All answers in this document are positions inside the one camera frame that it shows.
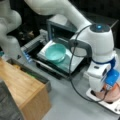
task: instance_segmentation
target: gray table surface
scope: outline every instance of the gray table surface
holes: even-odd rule
[[[120,60],[120,50],[117,49],[117,53]],[[83,95],[89,88],[88,80],[82,77],[85,69],[73,80],[77,90]],[[52,90],[49,96],[52,107],[42,120],[118,120],[120,115],[116,115],[97,103],[91,103],[79,97],[69,81],[58,80],[44,72],[43,74],[51,82]]]

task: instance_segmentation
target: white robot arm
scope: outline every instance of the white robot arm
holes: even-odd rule
[[[21,24],[20,15],[10,8],[9,0],[0,0],[0,46],[4,53],[21,62],[26,62],[17,39],[7,34]]]
[[[62,14],[76,26],[79,36],[71,38],[71,51],[76,56],[91,56],[92,62],[88,68],[89,82],[92,90],[100,92],[105,84],[107,73],[116,69],[118,57],[114,51],[112,31],[107,25],[89,22],[68,0],[25,0],[33,11],[41,15]]]

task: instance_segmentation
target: black cable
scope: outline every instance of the black cable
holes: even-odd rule
[[[76,35],[75,42],[74,42],[74,43],[75,43],[75,44],[74,44],[74,49],[73,49],[72,57],[71,57],[71,59],[70,59],[70,64],[69,64],[69,80],[70,80],[70,82],[71,82],[71,85],[72,85],[74,91],[75,91],[81,98],[83,98],[84,100],[87,100],[87,101],[89,101],[89,102],[98,103],[98,102],[102,102],[102,101],[105,100],[105,97],[106,97],[106,95],[107,95],[107,93],[108,93],[107,90],[105,91],[104,97],[103,97],[103,99],[101,99],[101,100],[95,101],[95,100],[92,100],[92,99],[88,99],[88,98],[84,97],[80,92],[77,91],[77,89],[75,88],[75,86],[74,86],[74,84],[73,84],[72,77],[71,77],[71,64],[72,64],[72,60],[73,60],[73,56],[74,56],[75,49],[76,49],[76,47],[77,47],[77,38],[78,38],[78,36],[81,34],[81,32],[82,32],[83,30],[85,30],[86,28],[88,28],[88,27],[90,27],[90,26],[91,26],[91,25],[88,25],[88,26],[84,27],[82,30],[80,30],[78,33],[76,33],[77,35]]]

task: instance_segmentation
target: bowl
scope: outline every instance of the bowl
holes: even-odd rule
[[[59,63],[64,60],[66,55],[66,48],[64,45],[56,43],[49,46],[45,51],[45,57],[48,61]]]

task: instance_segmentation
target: wooden block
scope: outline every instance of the wooden block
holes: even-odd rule
[[[25,120],[41,120],[50,109],[46,86],[2,59],[0,78],[6,83]]]

